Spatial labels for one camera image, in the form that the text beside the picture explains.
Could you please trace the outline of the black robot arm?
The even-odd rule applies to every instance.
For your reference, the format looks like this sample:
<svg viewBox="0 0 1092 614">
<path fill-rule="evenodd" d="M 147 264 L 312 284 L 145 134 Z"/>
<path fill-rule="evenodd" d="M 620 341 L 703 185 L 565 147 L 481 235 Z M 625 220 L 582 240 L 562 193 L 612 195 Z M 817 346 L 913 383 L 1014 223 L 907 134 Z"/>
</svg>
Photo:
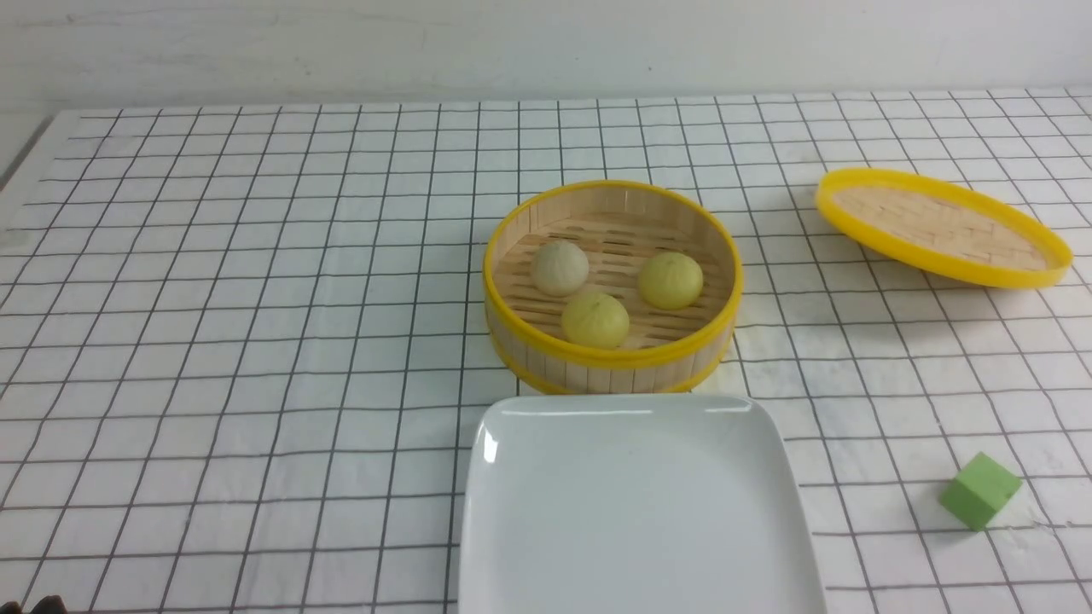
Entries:
<svg viewBox="0 0 1092 614">
<path fill-rule="evenodd" d="M 35 604 L 28 614 L 67 614 L 69 611 L 66 607 L 66 602 L 60 595 L 47 595 L 43 597 L 38 603 Z"/>
</svg>

